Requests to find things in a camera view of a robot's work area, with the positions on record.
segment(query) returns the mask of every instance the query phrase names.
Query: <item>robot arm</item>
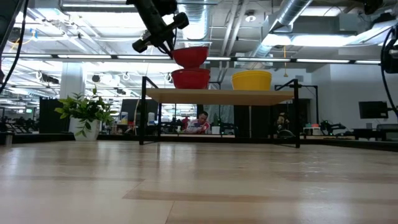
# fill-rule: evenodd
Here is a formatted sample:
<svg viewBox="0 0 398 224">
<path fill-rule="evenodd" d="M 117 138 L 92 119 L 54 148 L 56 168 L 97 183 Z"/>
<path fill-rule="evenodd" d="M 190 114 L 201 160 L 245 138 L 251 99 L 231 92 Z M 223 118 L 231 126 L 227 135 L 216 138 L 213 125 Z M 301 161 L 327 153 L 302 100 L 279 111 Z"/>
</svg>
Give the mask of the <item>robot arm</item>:
<svg viewBox="0 0 398 224">
<path fill-rule="evenodd" d="M 142 21 L 147 27 L 147 35 L 132 44 L 136 52 L 143 53 L 149 45 L 162 49 L 173 58 L 171 51 L 174 50 L 175 29 L 184 29 L 189 25 L 185 13 L 178 13 L 173 19 L 174 22 L 166 25 L 163 16 L 173 14 L 177 10 L 176 0 L 127 0 L 126 4 L 133 4 Z"/>
</svg>

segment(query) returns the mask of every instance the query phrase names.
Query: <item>light wood floor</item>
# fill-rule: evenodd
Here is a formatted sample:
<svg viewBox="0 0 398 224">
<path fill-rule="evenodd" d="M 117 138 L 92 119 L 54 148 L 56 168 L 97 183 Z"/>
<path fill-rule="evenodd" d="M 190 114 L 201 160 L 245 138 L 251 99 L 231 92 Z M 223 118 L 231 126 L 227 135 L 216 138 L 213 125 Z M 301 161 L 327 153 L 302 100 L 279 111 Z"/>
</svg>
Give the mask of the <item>light wood floor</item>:
<svg viewBox="0 0 398 224">
<path fill-rule="evenodd" d="M 398 154 L 331 146 L 0 148 L 1 224 L 398 223 Z"/>
</svg>

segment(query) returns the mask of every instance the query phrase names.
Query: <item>wooden tabletop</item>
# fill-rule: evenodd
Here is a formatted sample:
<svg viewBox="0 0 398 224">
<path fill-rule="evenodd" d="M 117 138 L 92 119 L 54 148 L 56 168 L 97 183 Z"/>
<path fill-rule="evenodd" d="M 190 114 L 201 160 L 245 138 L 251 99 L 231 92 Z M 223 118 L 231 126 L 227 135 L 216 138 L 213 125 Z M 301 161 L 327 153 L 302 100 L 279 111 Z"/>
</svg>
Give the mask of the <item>wooden tabletop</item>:
<svg viewBox="0 0 398 224">
<path fill-rule="evenodd" d="M 199 105 L 270 106 L 291 100 L 292 91 L 247 90 L 180 90 L 151 88 L 147 95 L 158 103 L 186 103 Z"/>
</svg>

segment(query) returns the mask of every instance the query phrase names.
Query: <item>red bowl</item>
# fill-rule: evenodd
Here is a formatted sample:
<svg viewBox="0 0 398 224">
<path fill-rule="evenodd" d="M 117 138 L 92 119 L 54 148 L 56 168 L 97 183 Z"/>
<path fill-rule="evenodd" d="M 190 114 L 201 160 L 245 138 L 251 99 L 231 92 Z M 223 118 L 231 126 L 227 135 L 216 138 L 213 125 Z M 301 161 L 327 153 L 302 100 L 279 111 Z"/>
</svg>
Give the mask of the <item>red bowl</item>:
<svg viewBox="0 0 398 224">
<path fill-rule="evenodd" d="M 205 89 L 210 80 L 210 70 L 186 68 L 172 72 L 174 86 L 179 89 Z"/>
<path fill-rule="evenodd" d="M 199 68 L 205 62 L 209 52 L 208 47 L 189 47 L 173 50 L 175 62 L 184 68 Z"/>
</svg>

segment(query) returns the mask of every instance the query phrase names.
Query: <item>white planter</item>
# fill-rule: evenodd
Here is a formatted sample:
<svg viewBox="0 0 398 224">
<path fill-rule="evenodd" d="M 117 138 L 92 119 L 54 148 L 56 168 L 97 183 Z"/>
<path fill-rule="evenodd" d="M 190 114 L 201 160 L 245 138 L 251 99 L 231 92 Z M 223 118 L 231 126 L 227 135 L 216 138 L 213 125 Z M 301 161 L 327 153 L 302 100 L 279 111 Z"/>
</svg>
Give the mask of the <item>white planter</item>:
<svg viewBox="0 0 398 224">
<path fill-rule="evenodd" d="M 98 120 L 89 122 L 89 124 L 91 126 L 91 130 L 89 131 L 85 128 L 86 137 L 84 137 L 84 135 L 82 135 L 82 134 L 79 134 L 78 136 L 76 136 L 76 133 L 81 131 L 81 128 L 77 128 L 77 127 L 82 127 L 85 125 L 84 123 L 79 123 L 79 120 L 80 119 L 70 118 L 70 124 L 69 124 L 69 131 L 75 135 L 76 141 L 95 141 L 95 140 L 97 140 L 98 134 L 100 133 L 100 123 L 101 122 Z"/>
</svg>

